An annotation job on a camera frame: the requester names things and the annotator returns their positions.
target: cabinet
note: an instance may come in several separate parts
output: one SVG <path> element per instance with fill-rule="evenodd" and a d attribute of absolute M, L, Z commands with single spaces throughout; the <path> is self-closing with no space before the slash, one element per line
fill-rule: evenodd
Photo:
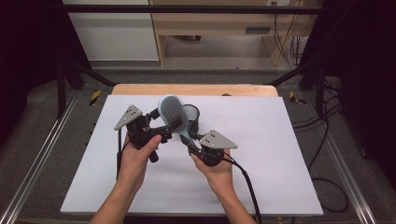
<path fill-rule="evenodd" d="M 64 4 L 148 5 L 147 0 L 63 0 Z M 149 13 L 69 13 L 90 61 L 158 61 Z"/>
<path fill-rule="evenodd" d="M 267 0 L 149 0 L 151 5 L 202 6 L 267 6 Z M 317 6 L 319 0 L 291 0 L 289 6 Z M 256 14 L 153 14 L 153 24 L 160 63 L 166 51 L 169 35 L 260 35 L 271 55 L 273 65 L 280 63 L 280 50 L 275 35 L 275 15 Z M 276 30 L 283 49 L 289 47 L 289 36 L 308 36 L 314 21 L 309 15 L 277 15 Z"/>

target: human hand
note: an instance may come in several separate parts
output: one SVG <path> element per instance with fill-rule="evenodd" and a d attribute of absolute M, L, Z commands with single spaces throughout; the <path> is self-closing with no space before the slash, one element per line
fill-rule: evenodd
<path fill-rule="evenodd" d="M 230 155 L 230 149 L 224 149 L 224 152 Z M 233 165 L 227 161 L 221 161 L 217 166 L 205 165 L 197 156 L 191 153 L 195 166 L 200 170 L 207 179 L 209 187 L 219 194 L 224 191 L 233 192 Z"/>
<path fill-rule="evenodd" d="M 127 145 L 122 151 L 122 159 L 120 165 L 120 173 L 117 184 L 126 187 L 131 194 L 136 194 L 142 187 L 149 155 L 158 148 L 162 137 L 157 134 L 152 137 L 148 143 L 139 150 L 130 143 L 128 134 L 125 137 Z"/>

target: black cable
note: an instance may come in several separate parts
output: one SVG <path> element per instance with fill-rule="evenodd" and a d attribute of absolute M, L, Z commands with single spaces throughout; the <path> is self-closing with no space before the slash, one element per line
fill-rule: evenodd
<path fill-rule="evenodd" d="M 318 16 L 316 15 L 309 15 L 309 17 L 311 18 L 312 21 L 316 21 Z"/>
<path fill-rule="evenodd" d="M 280 54 L 282 55 L 283 59 L 285 60 L 285 62 L 290 63 L 289 59 L 287 59 L 287 57 L 286 57 L 285 51 L 283 51 L 282 41 L 280 40 L 279 34 L 277 33 L 276 18 L 277 18 L 277 15 L 275 14 L 274 15 L 274 41 L 275 41 L 275 45 L 276 45 L 277 49 L 279 50 Z"/>
<path fill-rule="evenodd" d="M 329 111 L 326 112 L 327 114 L 329 114 L 329 117 L 332 116 L 332 115 L 334 114 L 334 113 L 331 114 L 332 110 L 335 109 L 335 108 L 336 108 L 337 106 L 339 106 L 339 105 L 340 105 L 340 104 L 334 105 Z M 321 118 L 319 118 L 319 117 L 313 117 L 313 118 L 311 118 L 311 119 L 315 119 L 315 120 L 313 120 L 313 121 L 311 121 L 311 122 L 309 122 L 309 123 L 307 123 L 307 124 L 303 124 L 303 125 L 300 125 L 300 126 L 295 126 L 295 127 L 293 127 L 293 129 L 300 129 L 300 128 L 308 127 L 309 125 L 311 125 L 311 124 L 313 124 L 313 123 L 315 123 L 315 122 L 321 120 Z M 306 120 L 306 121 L 296 121 L 295 123 L 297 123 L 297 122 L 300 122 L 300 123 L 301 123 L 301 122 L 307 122 L 307 121 L 309 121 L 309 120 L 311 120 L 311 119 L 308 119 L 308 120 Z"/>
<path fill-rule="evenodd" d="M 128 146 L 128 144 L 129 144 L 130 142 L 131 142 L 131 141 L 128 141 L 128 142 L 123 146 L 122 151 L 126 148 L 126 146 Z"/>
<path fill-rule="evenodd" d="M 298 65 L 298 50 L 299 50 L 299 47 L 300 47 L 300 37 L 297 37 L 297 47 L 296 47 L 296 65 Z"/>
<path fill-rule="evenodd" d="M 318 157 L 318 154 L 319 154 L 319 152 L 321 151 L 321 149 L 322 149 L 322 147 L 323 147 L 323 144 L 324 144 L 324 142 L 325 142 L 325 140 L 326 140 L 326 138 L 327 138 L 327 134 L 328 134 L 329 129 L 330 129 L 330 126 L 329 126 L 329 117 L 330 117 L 330 116 L 329 116 L 329 112 L 330 112 L 331 110 L 333 110 L 334 108 L 336 108 L 337 106 L 340 105 L 340 104 L 337 104 L 337 105 L 334 105 L 330 110 L 327 109 L 327 106 L 328 106 L 328 103 L 330 102 L 330 100 L 332 100 L 332 99 L 334 99 L 334 98 L 336 98 L 336 97 L 338 97 L 338 95 L 334 95 L 334 96 L 332 96 L 331 98 L 329 98 L 329 99 L 326 101 L 326 104 L 325 104 L 325 117 L 324 117 L 324 118 L 325 118 L 324 121 L 326 122 L 325 134 L 323 135 L 323 138 L 322 138 L 322 140 L 321 140 L 321 142 L 320 142 L 320 144 L 319 144 L 319 147 L 318 147 L 318 149 L 317 149 L 317 152 L 316 152 L 315 155 L 314 155 L 314 158 L 312 159 L 312 161 L 311 161 L 311 162 L 309 163 L 309 165 L 308 165 L 308 171 L 310 171 L 310 169 L 312 168 L 312 165 L 313 165 L 314 161 L 316 160 L 316 158 Z M 342 209 L 332 209 L 332 208 L 329 208 L 329 207 L 323 205 L 322 203 L 320 203 L 320 205 L 321 205 L 321 207 L 322 207 L 323 209 L 328 210 L 328 211 L 330 211 L 330 212 L 334 212 L 334 213 L 343 213 L 343 212 L 345 212 L 345 211 L 348 209 L 348 207 L 349 207 L 349 200 L 348 200 L 347 194 L 344 192 L 344 190 L 343 190 L 338 184 L 336 184 L 335 182 L 333 182 L 333 181 L 331 181 L 331 180 L 329 180 L 329 179 L 326 179 L 326 178 L 319 178 L 319 177 L 317 177 L 317 178 L 311 178 L 311 179 L 312 179 L 312 181 L 325 181 L 325 182 L 328 182 L 328 183 L 330 183 L 330 184 L 335 185 L 335 186 L 342 192 L 342 194 L 344 195 L 344 197 L 345 197 L 345 199 L 346 199 L 346 204 L 345 204 L 345 206 L 344 206 Z"/>
<path fill-rule="evenodd" d="M 329 115 L 329 117 L 331 117 L 332 115 L 336 114 L 336 113 L 339 112 L 339 111 L 340 111 L 340 110 L 336 110 L 336 111 L 332 112 L 332 113 Z M 312 129 L 314 129 L 314 128 L 320 126 L 320 125 L 322 125 L 324 122 L 325 122 L 325 121 L 323 120 L 321 123 L 319 123 L 319 124 L 317 124 L 317 125 L 315 125 L 315 126 L 312 126 L 312 127 L 308 128 L 308 129 L 305 129 L 305 130 L 302 130 L 302 131 L 295 131 L 295 133 L 304 133 L 304 132 L 308 132 L 308 131 L 310 131 L 310 130 L 312 130 Z"/>
<path fill-rule="evenodd" d="M 328 210 L 330 212 L 334 212 L 334 213 L 343 213 L 348 209 L 349 199 L 347 197 L 347 194 L 344 192 L 344 190 L 339 185 L 337 185 L 335 182 L 331 181 L 330 179 L 326 179 L 326 178 L 317 177 L 317 178 L 311 178 L 311 179 L 312 179 L 312 181 L 325 181 L 325 182 L 335 185 L 342 192 L 342 194 L 344 195 L 344 198 L 346 200 L 346 204 L 342 209 L 333 209 L 333 208 L 327 207 L 321 203 L 320 205 L 322 206 L 323 209 L 326 209 L 326 210 Z"/>
<path fill-rule="evenodd" d="M 332 95 L 337 95 L 337 94 L 338 94 L 337 92 L 332 91 L 331 89 L 327 88 L 326 86 L 325 86 L 324 90 L 325 90 L 326 92 L 328 92 L 329 94 L 332 94 Z"/>
<path fill-rule="evenodd" d="M 339 105 L 340 105 L 340 104 L 334 105 L 334 106 L 332 107 L 331 110 L 329 110 L 329 111 L 327 111 L 327 112 L 325 113 L 325 116 L 327 115 L 327 118 L 330 118 L 330 117 L 333 116 L 335 113 L 339 112 L 340 109 L 337 109 L 337 110 L 335 110 L 335 111 L 332 112 L 332 110 L 335 109 L 335 108 L 336 108 L 337 106 L 339 106 Z M 311 124 L 313 124 L 313 123 L 315 123 L 315 122 L 317 122 L 317 121 L 320 121 L 320 120 L 321 120 L 321 123 L 320 123 L 320 124 L 317 124 L 317 125 L 315 125 L 315 126 L 313 126 L 313 127 L 310 127 L 309 129 L 305 130 L 305 132 L 306 132 L 306 131 L 311 130 L 311 129 L 315 128 L 315 127 L 320 126 L 320 125 L 323 124 L 325 121 L 324 121 L 323 119 L 317 118 L 317 119 L 315 119 L 314 121 L 311 121 L 311 122 L 309 122 L 309 123 L 307 123 L 307 124 L 293 127 L 293 129 L 301 129 L 301 128 L 304 128 L 304 127 L 308 127 L 308 126 L 310 126 Z"/>
<path fill-rule="evenodd" d="M 253 201 L 254 209 L 255 209 L 255 211 L 256 211 L 257 222 L 258 222 L 259 224 L 262 224 L 262 214 L 260 213 L 259 205 L 257 204 L 256 195 L 254 194 L 253 186 L 252 186 L 252 184 L 251 184 L 250 178 L 248 177 L 248 172 L 246 172 L 246 171 L 244 170 L 244 168 L 242 168 L 242 166 L 240 166 L 230 155 L 228 155 L 228 154 L 226 154 L 226 155 L 227 155 L 228 157 L 230 157 L 230 160 L 225 159 L 225 158 L 222 158 L 222 160 L 223 160 L 223 161 L 227 161 L 227 162 L 229 162 L 230 164 L 233 164 L 233 165 L 235 165 L 236 167 L 238 167 L 238 168 L 241 170 L 242 175 L 245 177 L 245 179 L 246 179 L 246 181 L 247 181 L 247 187 L 248 187 L 248 189 L 249 189 L 250 196 L 251 196 L 251 199 L 252 199 L 252 201 Z"/>
<path fill-rule="evenodd" d="M 329 90 L 335 91 L 337 94 L 340 93 L 341 89 L 335 88 L 328 80 L 324 80 L 325 87 Z"/>
<path fill-rule="evenodd" d="M 119 152 L 121 152 L 121 129 L 119 129 Z"/>

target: finger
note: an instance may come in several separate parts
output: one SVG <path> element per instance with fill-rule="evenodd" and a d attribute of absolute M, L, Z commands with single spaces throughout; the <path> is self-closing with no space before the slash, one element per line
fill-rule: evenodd
<path fill-rule="evenodd" d="M 149 154 L 151 154 L 151 152 L 153 152 L 155 149 L 158 148 L 158 145 L 161 143 L 161 140 L 163 139 L 162 136 L 160 136 L 159 134 L 155 135 L 154 137 L 152 137 L 148 143 L 142 147 L 142 149 L 140 149 L 140 151 L 145 155 L 145 156 L 149 156 Z"/>
<path fill-rule="evenodd" d="M 131 141 L 131 139 L 129 139 L 128 133 L 125 134 L 125 140 L 124 140 L 124 146 L 129 143 Z"/>
<path fill-rule="evenodd" d="M 190 154 L 192 157 L 192 160 L 195 162 L 195 165 L 200 166 L 204 164 L 201 159 L 199 159 L 197 156 L 195 156 L 193 153 Z"/>
<path fill-rule="evenodd" d="M 224 152 L 227 153 L 229 156 L 231 156 L 231 151 L 230 151 L 229 148 L 225 148 L 225 149 L 224 149 Z"/>

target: wrist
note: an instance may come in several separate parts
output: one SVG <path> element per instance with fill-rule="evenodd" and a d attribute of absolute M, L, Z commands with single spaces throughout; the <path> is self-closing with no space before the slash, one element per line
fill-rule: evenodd
<path fill-rule="evenodd" d="M 223 183 L 219 181 L 209 181 L 209 187 L 218 197 L 235 195 L 232 183 Z"/>
<path fill-rule="evenodd" d="M 139 188 L 137 188 L 134 184 L 131 184 L 131 182 L 132 181 L 130 180 L 119 178 L 116 182 L 115 189 L 117 189 L 117 191 L 121 194 L 135 196 L 139 191 Z"/>

